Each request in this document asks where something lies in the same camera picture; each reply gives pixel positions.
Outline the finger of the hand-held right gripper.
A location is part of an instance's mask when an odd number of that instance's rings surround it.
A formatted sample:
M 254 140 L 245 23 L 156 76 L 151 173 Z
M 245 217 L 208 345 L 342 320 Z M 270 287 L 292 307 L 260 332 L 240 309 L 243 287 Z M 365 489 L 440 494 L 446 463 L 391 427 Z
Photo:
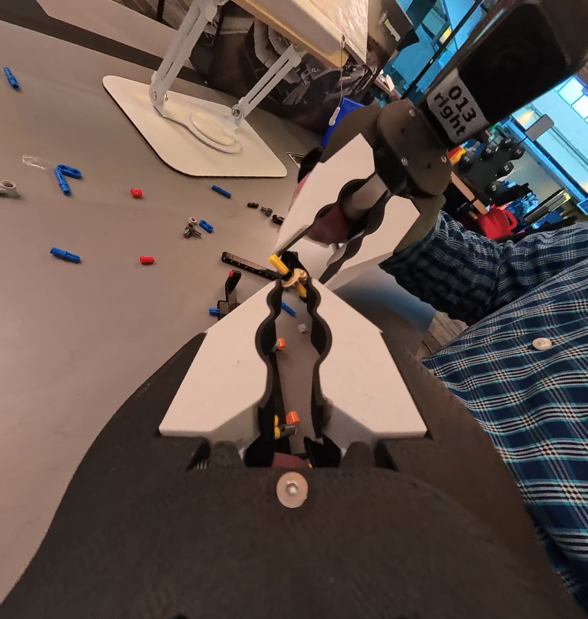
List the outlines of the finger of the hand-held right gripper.
M 319 282 L 335 291 L 389 258 L 419 218 L 414 203 L 383 197 L 367 214 L 364 228 L 328 261 Z
M 276 239 L 276 252 L 285 252 L 315 220 L 345 201 L 354 220 L 372 208 L 388 191 L 375 171 L 374 151 L 363 134 L 357 134 L 326 162 L 318 163 L 299 185 Z

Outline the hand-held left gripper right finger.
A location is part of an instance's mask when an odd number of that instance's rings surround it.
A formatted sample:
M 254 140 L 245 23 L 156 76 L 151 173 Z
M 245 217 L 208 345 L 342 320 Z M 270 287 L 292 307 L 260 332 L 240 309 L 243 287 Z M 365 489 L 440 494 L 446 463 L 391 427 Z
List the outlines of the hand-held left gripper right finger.
M 382 330 L 318 280 L 306 285 L 313 366 L 311 418 L 317 439 L 337 447 L 419 439 L 428 428 Z

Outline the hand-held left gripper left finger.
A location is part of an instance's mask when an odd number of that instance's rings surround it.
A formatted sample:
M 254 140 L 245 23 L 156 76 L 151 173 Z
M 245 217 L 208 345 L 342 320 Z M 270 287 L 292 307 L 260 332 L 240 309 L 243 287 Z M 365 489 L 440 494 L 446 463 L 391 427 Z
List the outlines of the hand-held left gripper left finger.
M 210 327 L 159 425 L 164 437 L 249 447 L 274 439 L 274 369 L 282 284 L 269 283 Z

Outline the grey yellow lego assembly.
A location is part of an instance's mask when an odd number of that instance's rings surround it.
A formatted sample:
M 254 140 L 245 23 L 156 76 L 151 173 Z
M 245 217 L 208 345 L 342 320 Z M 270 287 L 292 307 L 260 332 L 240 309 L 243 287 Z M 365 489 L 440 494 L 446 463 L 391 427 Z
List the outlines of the grey yellow lego assembly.
M 272 352 L 281 352 L 286 349 L 286 342 L 284 338 L 278 338 L 272 348 Z M 274 439 L 289 438 L 296 435 L 299 417 L 298 413 L 292 411 L 285 415 L 285 422 L 279 421 L 278 415 L 274 416 Z

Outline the yellow axle tan gear assembly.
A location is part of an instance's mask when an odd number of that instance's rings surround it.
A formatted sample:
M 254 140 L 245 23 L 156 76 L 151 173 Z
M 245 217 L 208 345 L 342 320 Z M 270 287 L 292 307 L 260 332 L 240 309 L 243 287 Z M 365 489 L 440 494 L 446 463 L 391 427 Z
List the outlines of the yellow axle tan gear assembly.
M 307 298 L 307 279 L 308 273 L 299 267 L 288 267 L 281 258 L 273 254 L 268 259 L 280 276 L 281 285 L 284 290 L 293 290 L 299 298 Z

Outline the black L-shaped lego assembly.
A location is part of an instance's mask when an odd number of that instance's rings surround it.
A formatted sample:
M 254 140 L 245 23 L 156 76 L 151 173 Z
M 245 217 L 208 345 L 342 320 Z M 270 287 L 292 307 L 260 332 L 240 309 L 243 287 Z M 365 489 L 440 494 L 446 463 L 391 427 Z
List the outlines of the black L-shaped lego assembly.
M 217 320 L 221 320 L 239 306 L 236 287 L 241 279 L 241 276 L 241 271 L 235 269 L 229 271 L 229 275 L 224 286 L 225 298 L 223 300 L 219 300 L 216 307 L 208 310 L 209 316 L 214 317 Z

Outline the long black lego beam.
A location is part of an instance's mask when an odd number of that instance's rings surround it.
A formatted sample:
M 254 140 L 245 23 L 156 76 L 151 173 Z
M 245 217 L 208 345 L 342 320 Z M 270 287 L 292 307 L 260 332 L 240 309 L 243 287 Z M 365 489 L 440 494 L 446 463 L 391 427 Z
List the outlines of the long black lego beam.
M 270 281 L 279 280 L 281 277 L 275 270 L 269 269 L 230 252 L 222 252 L 221 261 L 237 270 L 248 272 Z

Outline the person's right hand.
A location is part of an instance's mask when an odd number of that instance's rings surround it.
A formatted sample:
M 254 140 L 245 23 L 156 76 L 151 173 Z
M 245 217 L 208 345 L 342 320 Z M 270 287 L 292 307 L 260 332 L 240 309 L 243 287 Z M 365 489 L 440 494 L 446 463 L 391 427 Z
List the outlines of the person's right hand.
M 354 223 L 344 214 L 342 206 L 336 204 L 313 221 L 305 236 L 324 245 L 342 244 L 348 241 L 353 227 Z

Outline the blue plastic bin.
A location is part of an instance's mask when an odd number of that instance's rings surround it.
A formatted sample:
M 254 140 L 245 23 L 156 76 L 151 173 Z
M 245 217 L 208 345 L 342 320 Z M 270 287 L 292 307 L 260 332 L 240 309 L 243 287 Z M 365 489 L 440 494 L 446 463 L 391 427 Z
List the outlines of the blue plastic bin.
M 355 110 L 358 110 L 360 108 L 365 107 L 365 105 L 360 104 L 358 102 L 355 102 L 347 97 L 344 97 L 341 102 L 340 102 L 340 107 L 341 107 L 341 111 L 339 114 L 339 117 L 336 121 L 336 124 L 332 127 L 327 128 L 324 136 L 322 137 L 322 141 L 321 141 L 321 147 L 324 149 L 326 148 L 329 139 L 331 137 L 331 135 L 333 134 L 334 130 L 336 129 L 336 127 L 338 126 L 338 124 L 344 119 L 344 117 L 348 116 L 350 113 L 354 112 Z

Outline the black chair base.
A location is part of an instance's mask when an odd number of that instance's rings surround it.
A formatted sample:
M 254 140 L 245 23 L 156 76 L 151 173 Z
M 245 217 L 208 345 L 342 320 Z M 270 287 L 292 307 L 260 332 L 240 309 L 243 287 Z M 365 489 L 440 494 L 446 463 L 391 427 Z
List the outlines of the black chair base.
M 515 169 L 515 162 L 523 157 L 526 150 L 522 143 L 507 137 L 500 143 L 487 143 L 479 154 L 465 152 L 455 166 L 456 174 L 475 193 L 496 197 L 504 192 L 502 179 Z

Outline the black bag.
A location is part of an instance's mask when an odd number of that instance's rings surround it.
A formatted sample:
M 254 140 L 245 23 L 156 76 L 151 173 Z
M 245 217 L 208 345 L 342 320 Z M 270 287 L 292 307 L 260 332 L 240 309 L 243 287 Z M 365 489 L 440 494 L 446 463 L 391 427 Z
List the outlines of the black bag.
M 272 27 L 251 17 L 225 14 L 215 35 L 202 34 L 190 62 L 206 85 L 236 100 L 247 95 L 290 46 Z M 287 73 L 259 107 L 316 134 L 324 134 L 341 100 L 359 103 L 380 71 L 381 54 L 367 43 L 367 58 L 358 63 L 348 52 L 334 69 L 310 54 Z

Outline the blue storage rack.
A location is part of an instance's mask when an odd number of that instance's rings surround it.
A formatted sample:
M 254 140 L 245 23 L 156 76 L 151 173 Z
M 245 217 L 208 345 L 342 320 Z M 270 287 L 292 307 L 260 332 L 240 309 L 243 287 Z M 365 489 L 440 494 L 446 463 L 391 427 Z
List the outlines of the blue storage rack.
M 398 1 L 412 23 L 398 50 L 383 68 L 393 91 L 402 97 L 440 50 L 474 1 Z

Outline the red bag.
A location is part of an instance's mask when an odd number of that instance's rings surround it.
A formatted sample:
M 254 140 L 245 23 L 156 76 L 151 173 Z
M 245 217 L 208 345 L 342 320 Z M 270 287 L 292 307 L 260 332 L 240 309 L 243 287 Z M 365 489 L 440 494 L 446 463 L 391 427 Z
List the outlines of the red bag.
M 476 224 L 483 236 L 499 242 L 514 236 L 515 228 L 518 227 L 514 214 L 497 205 L 491 205 L 486 213 L 480 213 Z

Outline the white tablet stand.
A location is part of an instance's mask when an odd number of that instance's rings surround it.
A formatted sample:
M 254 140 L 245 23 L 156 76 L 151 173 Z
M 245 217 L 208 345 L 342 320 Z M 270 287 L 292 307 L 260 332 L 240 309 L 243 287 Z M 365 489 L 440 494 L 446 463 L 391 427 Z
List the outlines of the white tablet stand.
M 237 1 L 286 39 L 267 73 L 232 107 L 171 87 L 200 35 L 225 1 L 193 1 L 151 82 L 106 75 L 103 86 L 162 162 L 188 176 L 283 178 L 287 171 L 248 116 L 311 55 L 341 68 L 366 60 L 368 1 Z

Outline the blue plaid shirt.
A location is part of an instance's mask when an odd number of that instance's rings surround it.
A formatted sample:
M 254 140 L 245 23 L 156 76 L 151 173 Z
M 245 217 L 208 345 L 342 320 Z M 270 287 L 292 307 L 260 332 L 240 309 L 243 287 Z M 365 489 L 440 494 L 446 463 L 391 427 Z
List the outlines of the blue plaid shirt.
M 490 438 L 588 615 L 588 258 L 499 305 L 467 282 L 442 310 L 471 327 L 426 365 Z

